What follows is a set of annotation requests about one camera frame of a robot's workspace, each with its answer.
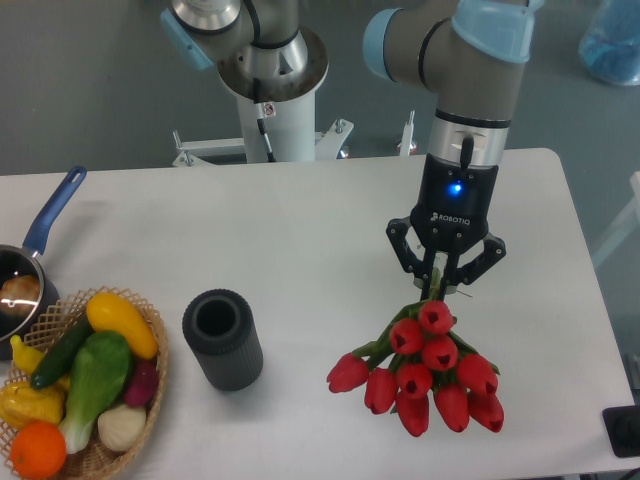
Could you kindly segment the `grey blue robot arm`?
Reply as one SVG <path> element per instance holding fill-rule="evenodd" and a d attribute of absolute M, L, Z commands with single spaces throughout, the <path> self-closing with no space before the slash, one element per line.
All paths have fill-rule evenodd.
<path fill-rule="evenodd" d="M 437 96 L 417 203 L 386 233 L 423 298 L 443 299 L 506 253 L 487 214 L 539 9 L 536 1 L 427 1 L 368 23 L 367 68 Z M 295 1 L 173 1 L 167 37 L 195 69 L 215 68 L 235 96 L 251 163 L 335 156 L 315 132 L 328 71 L 322 40 Z"/>

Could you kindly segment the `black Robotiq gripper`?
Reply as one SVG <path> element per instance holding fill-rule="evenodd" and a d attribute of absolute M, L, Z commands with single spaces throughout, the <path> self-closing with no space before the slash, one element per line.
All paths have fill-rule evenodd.
<path fill-rule="evenodd" d="M 471 285 L 506 256 L 505 242 L 488 234 L 487 215 L 499 167 L 469 166 L 426 157 L 420 190 L 410 219 L 391 219 L 386 235 L 404 272 L 414 278 L 420 299 L 430 295 L 435 253 L 447 253 L 441 279 L 441 298 L 452 294 L 459 284 Z M 413 227 L 422 247 L 423 259 L 411 249 L 407 234 Z M 483 251 L 463 266 L 460 255 L 481 239 Z"/>

